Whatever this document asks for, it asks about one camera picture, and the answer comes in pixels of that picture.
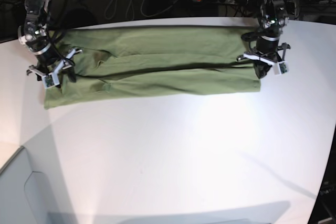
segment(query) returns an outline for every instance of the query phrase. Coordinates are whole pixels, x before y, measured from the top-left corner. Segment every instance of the black cable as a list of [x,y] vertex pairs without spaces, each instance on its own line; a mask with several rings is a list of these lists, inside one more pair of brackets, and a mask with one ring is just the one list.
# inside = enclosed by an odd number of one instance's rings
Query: black cable
[[240,14],[242,15],[242,17],[245,17],[245,14],[244,14],[244,8],[242,6],[240,6],[239,8],[239,12]]
[[314,9],[316,9],[316,10],[319,10],[320,12],[323,12],[323,11],[325,11],[326,9],[328,9],[328,8],[336,8],[336,6],[332,6],[334,4],[334,2],[332,2],[332,3],[330,3],[330,4],[327,4],[325,7],[323,7],[323,8],[318,8],[317,6],[313,6],[313,5],[303,5],[303,6],[301,6],[301,8],[302,7],[311,7],[311,8],[314,8]]
[[288,49],[288,44],[287,43],[283,43],[282,44],[282,48],[284,50],[284,53],[282,55],[282,61],[285,61],[285,57],[286,57],[286,50]]
[[236,17],[237,14],[238,14],[238,12],[239,12],[239,6],[237,6],[237,9],[234,9],[233,7],[232,7],[232,9],[236,11],[236,13],[235,13],[235,15],[234,15],[234,17]]
[[60,29],[60,30],[55,31],[51,38],[54,44],[59,43],[65,37],[66,33],[67,33],[67,30],[65,29]]
[[294,20],[298,20],[300,18],[300,15],[301,15],[301,8],[299,9],[298,16],[296,18],[294,18]]
[[255,54],[254,49],[251,46],[251,43],[252,43],[252,41],[248,42],[248,48],[250,49],[250,52],[253,52]]
[[[12,6],[14,6],[14,5],[17,5],[17,4],[19,4],[19,3],[22,3],[22,2],[24,2],[24,0],[8,0],[8,1],[6,1],[6,0],[0,0],[0,7],[3,5],[3,4],[9,4],[9,5],[12,5]],[[10,9],[7,9],[7,10],[5,10],[5,9],[1,9],[0,10],[0,12],[2,12],[2,13],[7,13],[7,12],[10,12],[11,10],[12,10],[12,8],[10,8]]]
[[46,34],[47,34],[47,41],[50,43],[50,47],[51,47],[51,49],[52,49],[54,52],[56,52],[58,58],[59,58],[60,60],[64,60],[64,61],[68,62],[71,66],[74,67],[74,66],[76,65],[75,62],[74,62],[73,60],[71,60],[71,59],[68,59],[68,58],[64,57],[64,56],[58,51],[58,49],[57,49],[56,46],[55,46],[55,43],[53,42],[53,40],[52,40],[51,37],[50,37],[50,34],[49,34],[49,31],[48,31],[48,30],[46,30]]
[[63,16],[64,16],[64,14],[65,14],[66,8],[67,8],[67,6],[68,6],[68,2],[69,2],[69,0],[64,0],[64,1],[63,1],[62,9],[61,9],[61,11],[60,11],[58,17],[55,19],[55,21],[54,21],[54,25],[57,25],[57,24],[63,19]]

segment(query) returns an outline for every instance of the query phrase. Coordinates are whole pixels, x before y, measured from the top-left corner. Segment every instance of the white table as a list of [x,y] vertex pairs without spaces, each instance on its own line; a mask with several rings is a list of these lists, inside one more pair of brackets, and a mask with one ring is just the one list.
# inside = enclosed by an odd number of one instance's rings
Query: white table
[[[251,20],[121,26],[176,24]],[[1,44],[0,134],[28,149],[68,223],[306,224],[336,123],[336,27],[291,21],[281,42],[292,46],[291,72],[270,72],[260,93],[120,99],[49,111],[41,83],[25,76],[34,56],[17,41]]]

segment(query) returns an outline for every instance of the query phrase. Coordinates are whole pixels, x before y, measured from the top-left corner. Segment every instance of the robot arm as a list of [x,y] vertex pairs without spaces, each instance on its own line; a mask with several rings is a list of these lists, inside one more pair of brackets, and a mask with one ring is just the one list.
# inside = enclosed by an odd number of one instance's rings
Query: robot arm
[[237,58],[238,61],[252,60],[256,74],[259,78],[266,76],[273,67],[276,75],[289,71],[285,61],[286,50],[290,46],[286,43],[279,46],[282,29],[288,23],[288,15],[284,0],[258,0],[260,14],[258,17],[259,28],[252,33],[244,34],[241,38],[249,43],[249,52]]
[[71,81],[76,81],[73,70],[75,64],[71,58],[80,52],[72,49],[64,56],[55,47],[55,36],[51,38],[48,30],[51,1],[25,0],[27,16],[18,31],[20,43],[26,46],[38,60],[37,66],[30,66],[27,74],[35,73],[38,81],[42,81],[46,89],[60,85],[58,74],[61,71],[65,71]]
[[[62,55],[55,47],[55,36],[51,38],[48,31],[51,1],[26,0],[27,16],[25,23],[19,28],[20,43],[25,45],[38,60],[37,66],[30,66],[27,73],[35,73],[46,89],[60,85],[58,79],[60,72],[65,72],[70,81],[76,82],[72,57],[80,52],[72,49],[66,55]],[[259,78],[264,77],[272,67],[276,74],[286,73],[288,66],[285,62],[285,53],[290,47],[287,44],[279,46],[282,29],[288,21],[284,0],[259,0],[259,5],[259,28],[242,36],[244,41],[249,42],[250,51],[237,60],[252,60]],[[256,41],[254,48],[251,47],[253,41]],[[280,50],[284,51],[282,57],[278,54]]]

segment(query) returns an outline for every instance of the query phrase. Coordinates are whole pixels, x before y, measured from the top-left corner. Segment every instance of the green fabric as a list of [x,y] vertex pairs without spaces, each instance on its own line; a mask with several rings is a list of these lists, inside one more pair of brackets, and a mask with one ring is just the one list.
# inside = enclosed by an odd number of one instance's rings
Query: green fabric
[[250,30],[215,27],[153,27],[72,30],[60,50],[74,56],[77,82],[46,91],[45,108],[104,99],[178,93],[257,92],[252,64],[227,67],[246,51]]

